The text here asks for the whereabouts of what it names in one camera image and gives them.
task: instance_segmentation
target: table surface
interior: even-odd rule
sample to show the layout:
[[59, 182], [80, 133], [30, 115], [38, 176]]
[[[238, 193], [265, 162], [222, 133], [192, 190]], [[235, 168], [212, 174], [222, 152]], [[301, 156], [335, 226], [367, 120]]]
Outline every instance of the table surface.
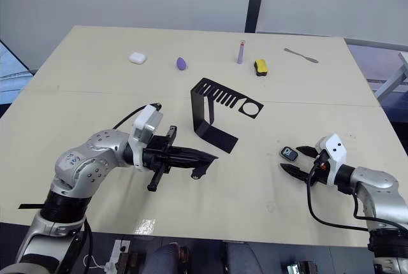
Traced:
[[[128, 61], [134, 51], [147, 55], [144, 64]], [[175, 67], [179, 56], [185, 71]], [[266, 77], [254, 74], [255, 59], [266, 60]], [[215, 104], [214, 126], [239, 138], [230, 154], [193, 131], [190, 89], [203, 77], [264, 104], [256, 119]], [[305, 184], [279, 167], [283, 147], [314, 145], [334, 132], [349, 165], [391, 173], [408, 199], [407, 156], [342, 38], [78, 26], [0, 119], [1, 221], [30, 224], [35, 211], [17, 207], [45, 199], [64, 151], [157, 101], [164, 113], [157, 134], [176, 125], [174, 145], [219, 158], [198, 181], [172, 168], [157, 192], [146, 190], [152, 173], [116, 168], [89, 205], [94, 231], [132, 234], [154, 220], [158, 236], [365, 246], [368, 233], [315, 222]], [[130, 132], [131, 123], [120, 130]], [[296, 160], [303, 169], [311, 163]], [[317, 185], [312, 199], [320, 217], [364, 225], [353, 219], [350, 196]]]

